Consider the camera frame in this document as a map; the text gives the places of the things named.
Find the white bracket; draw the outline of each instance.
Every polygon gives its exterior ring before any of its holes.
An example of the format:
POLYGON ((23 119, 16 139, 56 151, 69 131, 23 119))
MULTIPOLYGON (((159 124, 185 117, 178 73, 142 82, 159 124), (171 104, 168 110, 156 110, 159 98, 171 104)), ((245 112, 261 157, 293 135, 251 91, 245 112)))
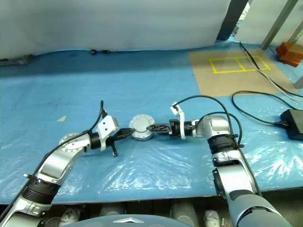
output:
POLYGON ((116 118, 107 115, 102 119, 102 121, 100 121, 97 127, 97 132, 101 142, 100 150, 104 150, 106 148, 106 139, 109 136, 114 135, 117 130, 119 130, 119 124, 116 118))
POLYGON ((179 105, 176 105, 175 109, 173 106, 170 107, 172 113, 175 116, 179 116, 180 117, 180 135, 181 135, 181 139, 185 140, 185 131, 184 131, 184 121, 185 121, 185 113, 182 111, 181 107, 179 105))

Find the cardboard sheet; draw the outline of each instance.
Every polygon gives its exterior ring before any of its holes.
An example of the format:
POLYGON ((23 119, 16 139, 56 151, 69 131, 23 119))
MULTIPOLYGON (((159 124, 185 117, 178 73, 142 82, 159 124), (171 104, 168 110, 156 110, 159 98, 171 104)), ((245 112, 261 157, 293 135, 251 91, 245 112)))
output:
MULTIPOLYGON (((258 66, 285 89, 295 91, 291 81, 262 50, 249 50, 258 66)), ((279 93, 256 71, 243 51, 191 52, 189 58, 201 94, 230 96, 239 90, 279 93)))

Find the white wall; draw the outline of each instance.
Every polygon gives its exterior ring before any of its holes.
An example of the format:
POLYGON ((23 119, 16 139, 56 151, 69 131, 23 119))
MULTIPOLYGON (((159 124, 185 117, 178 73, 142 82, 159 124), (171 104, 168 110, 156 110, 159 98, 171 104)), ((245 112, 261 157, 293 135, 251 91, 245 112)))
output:
MULTIPOLYGON (((253 0, 235 39, 261 44, 276 21, 287 0, 253 0)), ((303 0, 299 0, 271 45, 287 41, 303 19, 303 0)))
POLYGON ((230 0, 0 0, 1 58, 213 45, 230 0))

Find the silver disc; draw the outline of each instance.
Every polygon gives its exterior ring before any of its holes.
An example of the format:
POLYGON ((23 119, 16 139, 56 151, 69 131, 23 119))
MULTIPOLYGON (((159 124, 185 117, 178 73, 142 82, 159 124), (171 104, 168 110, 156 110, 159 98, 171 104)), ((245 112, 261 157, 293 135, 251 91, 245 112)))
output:
POLYGON ((152 132, 146 128, 152 124, 155 124, 155 120, 146 114, 140 114, 133 117, 131 122, 129 122, 129 127, 135 129, 132 134, 135 140, 146 141, 152 137, 152 132))

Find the wooden block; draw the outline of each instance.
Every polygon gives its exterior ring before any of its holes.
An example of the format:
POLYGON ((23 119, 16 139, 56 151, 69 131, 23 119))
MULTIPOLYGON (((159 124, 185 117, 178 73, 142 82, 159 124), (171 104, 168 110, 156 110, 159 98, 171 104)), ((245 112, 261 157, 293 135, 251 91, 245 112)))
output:
POLYGON ((301 61, 302 60, 302 58, 298 58, 298 56, 291 55, 289 53, 282 55, 281 58, 283 58, 285 60, 294 60, 294 61, 301 61))
POLYGON ((300 64, 297 61, 287 61, 287 60, 282 60, 282 59, 281 60, 279 59, 279 61, 281 61, 281 62, 283 62, 285 64, 288 64, 288 65, 294 66, 294 67, 297 67, 300 64))
POLYGON ((286 57, 303 59, 303 47, 298 44, 283 42, 281 44, 281 51, 286 57))
POLYGON ((280 59, 286 60, 286 61, 296 61, 296 62, 300 62, 300 61, 301 61, 301 59, 298 59, 298 58, 291 58, 291 57, 288 57, 288 56, 286 56, 286 55, 280 56, 280 59))
POLYGON ((283 56, 282 51, 281 51, 281 47, 280 47, 280 46, 278 46, 278 47, 276 48, 276 52, 277 52, 277 54, 278 54, 278 58, 281 58, 281 57, 283 56))

